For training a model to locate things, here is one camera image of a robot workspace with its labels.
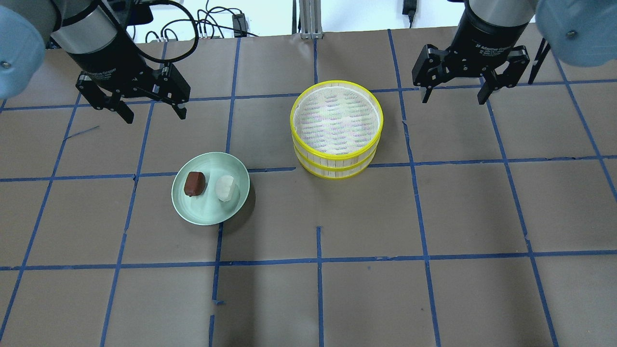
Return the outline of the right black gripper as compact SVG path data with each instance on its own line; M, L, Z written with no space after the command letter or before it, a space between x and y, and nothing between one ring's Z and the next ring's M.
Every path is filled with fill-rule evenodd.
M422 103L428 103L435 86L454 78L484 78L479 105L500 88L516 86L530 61L526 46L516 46L526 27L496 26L476 13L463 13L450 46L441 50L426 44L412 68Z

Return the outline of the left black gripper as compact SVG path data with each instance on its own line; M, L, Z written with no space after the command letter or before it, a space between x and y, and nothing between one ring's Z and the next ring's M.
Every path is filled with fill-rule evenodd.
M88 77L76 86L93 107L107 108L132 124L134 112L121 97L150 97L169 103L179 119L187 118L191 87L178 68L170 60L161 58L156 59L156 64L163 66L151 68L127 35L117 35L95 52L78 53L76 62Z

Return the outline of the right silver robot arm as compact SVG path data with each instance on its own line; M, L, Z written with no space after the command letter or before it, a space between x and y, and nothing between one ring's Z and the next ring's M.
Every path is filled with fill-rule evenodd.
M426 44L412 82L427 103L438 85L483 78L477 100L484 105L517 86L529 65L532 84L550 52L572 66L604 65L617 56L616 10L614 0L466 0L451 44Z

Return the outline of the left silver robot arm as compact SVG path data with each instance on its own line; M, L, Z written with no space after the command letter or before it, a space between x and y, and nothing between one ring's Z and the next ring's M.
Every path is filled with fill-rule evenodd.
M117 17L106 0L3 0L1 14L1 98L24 92L42 65L49 41L81 69L75 83L92 108L110 110L130 124L134 113L126 98L147 97L170 105L179 119L191 87L174 65L198 46L174 58L156 58L142 51L126 32L137 7L173 6L189 20L191 13L172 0L127 0L126 15Z

